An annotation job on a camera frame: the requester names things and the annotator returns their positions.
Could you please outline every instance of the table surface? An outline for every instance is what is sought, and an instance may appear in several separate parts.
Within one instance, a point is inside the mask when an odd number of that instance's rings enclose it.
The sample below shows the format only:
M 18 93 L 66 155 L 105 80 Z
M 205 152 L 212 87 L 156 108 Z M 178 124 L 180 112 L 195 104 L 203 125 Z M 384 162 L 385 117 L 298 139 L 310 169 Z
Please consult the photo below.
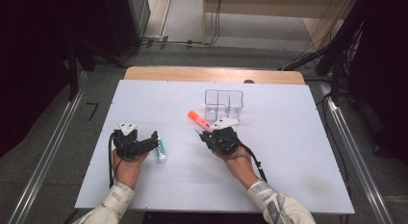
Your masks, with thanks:
M 109 191 L 108 170 L 105 170 L 109 135 L 117 129 L 118 122 L 136 121 L 139 139 L 159 131 L 168 160 L 158 163 L 155 153 L 146 159 L 130 209 L 257 212 L 245 189 L 200 141 L 195 132 L 200 127 L 187 118 L 189 110 L 205 112 L 204 91 L 210 88 L 243 91 L 242 124 L 234 130 L 262 162 L 273 187 L 290 194 L 310 212 L 354 213 L 307 86 L 298 79 L 293 81 L 294 85 L 282 84 L 281 80 L 277 81 L 280 85 L 213 82 L 265 79 L 255 78 L 259 77 L 257 73 L 275 80 L 284 75 L 291 75 L 293 79 L 301 75 L 224 68 L 222 74 L 210 74 L 214 71 L 216 69 L 130 68 L 125 79 L 143 80 L 120 81 L 75 207 L 91 209 L 103 200 Z M 210 83 L 192 82 L 194 73 L 201 76 L 198 77 L 201 81 L 208 79 Z M 144 80 L 155 75 L 164 81 Z M 177 82 L 170 78 L 191 81 Z

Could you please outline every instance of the hand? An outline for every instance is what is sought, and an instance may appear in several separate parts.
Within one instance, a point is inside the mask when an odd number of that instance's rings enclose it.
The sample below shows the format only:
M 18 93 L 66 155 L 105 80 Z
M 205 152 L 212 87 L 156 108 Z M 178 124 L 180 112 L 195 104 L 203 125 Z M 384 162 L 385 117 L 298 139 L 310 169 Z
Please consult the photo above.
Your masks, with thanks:
M 238 147 L 232 155 L 224 156 L 215 151 L 213 151 L 213 154 L 225 162 L 232 175 L 234 175 L 246 189 L 249 189 L 258 180 L 252 168 L 251 156 L 242 146 Z
M 115 172 L 116 170 L 116 180 L 120 183 L 123 183 L 127 187 L 135 190 L 136 182 L 138 181 L 138 177 L 140 175 L 141 164 L 147 158 L 149 152 L 142 154 L 135 158 L 134 160 L 121 161 L 121 157 L 117 155 L 116 150 L 112 151 L 112 169 Z

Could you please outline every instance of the metal rail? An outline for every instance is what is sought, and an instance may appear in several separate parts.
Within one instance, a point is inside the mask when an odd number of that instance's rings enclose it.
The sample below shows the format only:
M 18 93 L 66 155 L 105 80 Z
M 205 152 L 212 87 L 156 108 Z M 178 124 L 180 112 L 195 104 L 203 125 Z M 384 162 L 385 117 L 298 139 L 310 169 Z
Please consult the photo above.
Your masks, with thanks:
M 82 95 L 84 94 L 85 85 L 88 82 L 90 73 L 83 72 L 80 78 L 79 91 L 74 97 L 74 99 L 68 103 L 65 108 L 64 114 L 54 131 L 53 136 L 51 136 L 41 159 L 38 162 L 36 169 L 33 172 L 30 180 L 28 181 L 26 187 L 24 187 L 23 192 L 20 196 L 18 204 L 9 220 L 9 224 L 19 224 L 24 223 L 34 200 L 37 197 L 39 188 L 45 179 L 45 175 L 54 160 L 54 157 L 60 147 L 61 141 L 64 137 L 66 129 L 71 121 L 73 114 L 75 113 L 79 102 L 81 101 Z
M 324 94 L 330 91 L 328 86 L 320 85 Z M 353 135 L 351 134 L 348 126 L 344 120 L 341 108 L 337 107 L 331 99 L 329 99 L 330 111 L 334 117 L 336 125 L 342 136 L 345 149 L 353 162 L 354 168 L 357 172 L 360 182 L 366 192 L 367 198 L 370 201 L 372 210 L 380 224 L 393 224 L 394 221 L 387 209 L 384 199 L 375 184 L 374 179 L 370 174 L 370 170 L 364 161 L 363 156 L 360 154 L 359 147 L 355 142 Z

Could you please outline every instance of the cable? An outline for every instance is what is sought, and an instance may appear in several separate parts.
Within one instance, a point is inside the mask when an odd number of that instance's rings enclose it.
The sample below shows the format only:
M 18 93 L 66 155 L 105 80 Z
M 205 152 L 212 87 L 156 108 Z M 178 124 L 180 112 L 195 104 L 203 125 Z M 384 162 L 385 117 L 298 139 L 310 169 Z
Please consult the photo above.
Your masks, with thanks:
M 112 187 L 114 185 L 117 169 L 119 168 L 120 164 L 123 161 L 123 158 L 121 158 L 120 162 L 117 164 L 114 175 L 112 175 L 112 139 L 114 138 L 114 136 L 115 136 L 115 132 L 113 132 L 111 134 L 111 136 L 109 137 L 109 144 L 108 144 L 108 147 L 109 147 L 108 148 L 109 149 L 109 153 L 108 153 L 108 159 L 109 159 L 109 187 Z
M 340 12 L 339 12 L 339 14 L 338 14 L 337 17 L 336 17 L 336 21 L 340 18 L 340 15 L 342 14 L 342 12 L 343 12 L 343 10 L 344 10 L 344 7 L 345 7 L 345 5 L 346 5 L 346 3 L 347 3 L 348 1 L 349 1 L 349 0 L 345 0 L 345 2 L 344 2 L 344 4 L 343 4 L 343 6 L 342 6 L 342 8 L 341 8 L 341 10 L 340 10 Z M 320 22 L 323 20 L 324 16 L 325 16 L 326 13 L 328 12 L 328 10 L 330 9 L 331 3 L 332 3 L 332 0 L 329 0 L 329 4 L 328 4 L 327 8 L 326 8 L 326 10 L 324 11 L 323 15 L 321 16 L 321 18 L 320 18 L 320 20 L 319 20 L 319 22 L 318 22 L 318 25 L 316 26 L 315 31 L 314 31 L 314 32 L 312 33 L 312 35 L 310 36 L 310 38 L 309 38 L 309 40 L 308 40 L 308 42 L 307 42 L 306 47 L 304 48 L 304 50 L 303 50 L 295 59 L 293 59 L 292 62 L 289 62 L 289 63 L 285 64 L 285 65 L 282 67 L 282 71 L 283 71 L 283 70 L 285 69 L 285 67 L 288 66 L 289 64 L 294 63 L 294 62 L 297 62 L 297 61 L 299 60 L 299 58 L 300 58 L 302 55 L 304 55 L 304 53 L 305 53 L 308 49 L 310 49 L 311 47 L 315 46 L 318 42 L 320 42 L 320 41 L 326 39 L 326 37 L 327 37 L 328 35 L 331 35 L 331 34 L 333 33 L 333 31 L 336 31 L 337 28 L 340 26 L 340 24 L 338 23 L 335 28 L 333 28 L 331 31 L 329 31 L 329 32 L 328 32 L 326 35 L 324 35 L 321 39 L 319 39 L 319 40 L 317 40 L 317 41 L 315 41 L 315 42 L 312 42 L 312 45 L 309 47 L 309 44 L 310 44 L 311 41 L 312 41 L 312 37 L 313 37 L 313 35 L 318 31 L 319 24 L 320 24 Z
M 331 84 L 331 81 L 325 79 L 305 79 L 305 82 L 324 82 Z
M 75 209 L 74 212 L 72 212 L 69 217 L 65 220 L 64 224 L 71 223 L 72 219 L 74 218 L 75 214 L 78 212 L 78 209 Z
M 316 105 L 318 106 L 321 102 L 323 102 L 328 96 L 330 95 L 330 93 L 327 93 L 326 95 L 323 96 L 323 98 L 321 100 L 319 100 Z
M 164 42 L 164 41 L 161 41 L 161 40 L 144 39 L 139 47 L 126 51 L 126 53 L 129 53 L 129 55 L 127 55 L 126 57 L 124 57 L 122 59 L 119 59 L 119 61 L 120 62 L 126 62 L 126 61 L 129 60 L 130 57 L 132 57 L 135 54 L 136 51 L 138 51 L 138 50 L 140 50 L 142 48 L 148 48 L 148 44 L 149 44 L 148 41 L 150 41 L 150 45 L 157 45 L 157 44 L 165 43 L 166 45 L 168 45 L 168 44 L 169 45 L 185 45 L 185 46 L 189 46 L 189 47 L 192 47 L 192 48 L 208 48 L 208 47 L 210 47 L 209 44 L 203 44 L 200 41 L 193 41 L 193 42 L 166 41 L 166 42 Z M 99 61 L 99 62 L 104 62 L 104 61 L 98 60 L 99 57 L 95 58 L 95 59 L 97 61 Z
M 255 154 L 252 152 L 252 150 L 248 146 L 244 145 L 242 142 L 240 143 L 240 146 L 242 146 L 246 150 L 246 152 L 248 152 L 248 154 L 252 157 L 252 159 L 255 161 L 255 164 L 256 164 L 256 166 L 258 168 L 258 171 L 259 171 L 259 174 L 261 175 L 261 178 L 264 179 L 265 182 L 268 182 L 267 181 L 267 176 L 265 176 L 265 173 L 264 173 L 264 169 L 261 166 L 261 162 L 258 162 L 258 160 L 256 159 Z
M 299 56 L 297 56 L 297 58 L 295 58 L 296 61 L 303 55 L 303 53 L 306 52 L 306 50 L 309 49 L 309 48 L 308 48 L 309 43 L 312 41 L 313 35 L 318 31 L 318 27 L 319 27 L 320 22 L 323 20 L 324 16 L 327 14 L 327 11 L 330 9 L 331 2 L 332 2 L 332 0 L 329 0 L 329 4 L 328 4 L 326 10 L 324 11 L 323 15 L 321 16 L 321 18 L 320 18 L 320 20 L 319 20 L 319 22 L 318 22 L 318 25 L 316 25 L 315 31 L 314 31 L 314 32 L 312 33 L 312 35 L 310 36 L 309 41 L 307 42 L 306 47 L 305 47 L 305 49 L 303 50 L 303 52 L 301 52 L 301 53 L 299 54 Z
M 220 33 L 219 14 L 220 14 L 220 11 L 221 11 L 221 2 L 222 2 L 222 0 L 218 0 L 217 11 L 216 11 L 216 31 L 214 32 L 213 38 L 211 39 L 211 42 L 209 43 L 209 45 L 215 44 L 219 39 L 219 33 Z
M 303 64 L 303 67 L 305 67 L 306 69 L 312 69 L 311 67 L 306 66 L 306 63 Z

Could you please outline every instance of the clear plastic container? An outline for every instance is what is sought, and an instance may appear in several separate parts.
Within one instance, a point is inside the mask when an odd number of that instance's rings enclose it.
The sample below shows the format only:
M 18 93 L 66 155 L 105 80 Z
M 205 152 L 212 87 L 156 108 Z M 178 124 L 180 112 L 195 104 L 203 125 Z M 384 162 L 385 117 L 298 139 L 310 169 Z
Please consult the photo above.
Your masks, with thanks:
M 243 108 L 243 92 L 238 90 L 205 91 L 205 119 L 216 121 L 221 117 L 240 119 Z

